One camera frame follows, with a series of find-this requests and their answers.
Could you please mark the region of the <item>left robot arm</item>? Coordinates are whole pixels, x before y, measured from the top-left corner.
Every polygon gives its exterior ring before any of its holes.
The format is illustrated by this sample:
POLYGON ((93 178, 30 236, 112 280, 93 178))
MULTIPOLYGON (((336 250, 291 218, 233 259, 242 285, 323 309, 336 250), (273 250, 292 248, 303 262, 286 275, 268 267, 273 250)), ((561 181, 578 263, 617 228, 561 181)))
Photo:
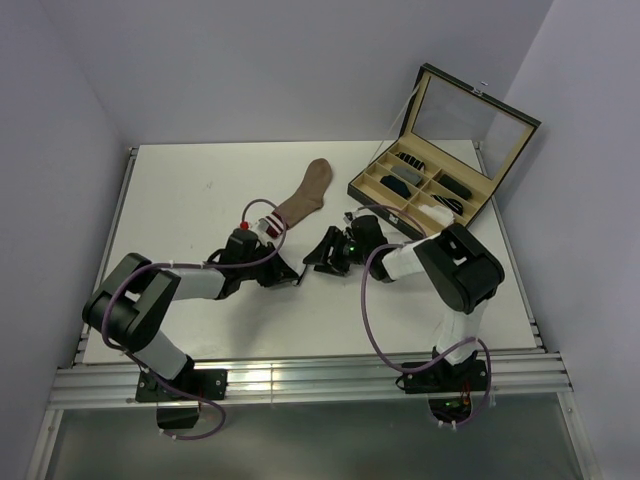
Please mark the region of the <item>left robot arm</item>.
POLYGON ((161 330, 171 304, 224 300, 245 281, 263 288, 297 285, 305 270, 272 242, 237 228, 223 248, 198 265, 154 263, 139 253, 127 254, 85 303, 82 319, 107 346, 158 375, 159 388, 170 398, 183 399, 195 386, 194 361, 161 330))

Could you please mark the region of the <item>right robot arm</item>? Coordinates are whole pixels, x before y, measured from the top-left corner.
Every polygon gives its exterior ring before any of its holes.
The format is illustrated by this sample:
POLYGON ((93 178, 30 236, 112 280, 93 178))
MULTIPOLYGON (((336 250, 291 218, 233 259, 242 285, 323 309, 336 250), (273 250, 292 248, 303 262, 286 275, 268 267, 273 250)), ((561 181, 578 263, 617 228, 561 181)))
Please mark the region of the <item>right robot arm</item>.
POLYGON ((466 379, 467 369, 477 361, 477 351, 487 349, 478 337, 479 327, 505 273, 497 258, 460 224, 421 240, 393 244, 383 234, 378 218, 364 215, 343 230, 329 227, 303 263, 333 276, 346 275, 353 265, 364 267, 360 306, 365 332, 378 357, 397 372, 417 375, 432 368, 435 383, 452 390, 466 379), (432 359, 403 367, 393 363, 374 338, 366 306, 367 280, 393 283, 414 275, 430 280, 447 307, 447 316, 432 359))

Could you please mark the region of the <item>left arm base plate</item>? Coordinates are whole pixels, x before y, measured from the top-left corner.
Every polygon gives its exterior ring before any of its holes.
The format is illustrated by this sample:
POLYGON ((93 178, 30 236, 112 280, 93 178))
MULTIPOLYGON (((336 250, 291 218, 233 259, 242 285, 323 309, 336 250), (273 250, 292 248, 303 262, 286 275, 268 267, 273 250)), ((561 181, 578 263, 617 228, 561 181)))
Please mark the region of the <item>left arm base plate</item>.
POLYGON ((135 393, 137 403, 167 403, 198 398, 218 401, 226 394, 228 371, 195 369, 169 381, 153 373, 141 372, 135 393))

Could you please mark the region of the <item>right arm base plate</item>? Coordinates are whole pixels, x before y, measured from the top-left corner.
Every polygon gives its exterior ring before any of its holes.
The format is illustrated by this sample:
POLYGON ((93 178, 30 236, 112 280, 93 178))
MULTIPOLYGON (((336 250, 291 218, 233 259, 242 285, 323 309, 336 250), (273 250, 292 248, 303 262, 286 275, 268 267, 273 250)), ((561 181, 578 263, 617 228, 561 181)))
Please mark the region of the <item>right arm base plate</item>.
POLYGON ((395 385, 407 394, 463 393, 484 391, 489 380, 485 361, 471 357, 457 365, 442 360, 430 369, 403 373, 395 385))

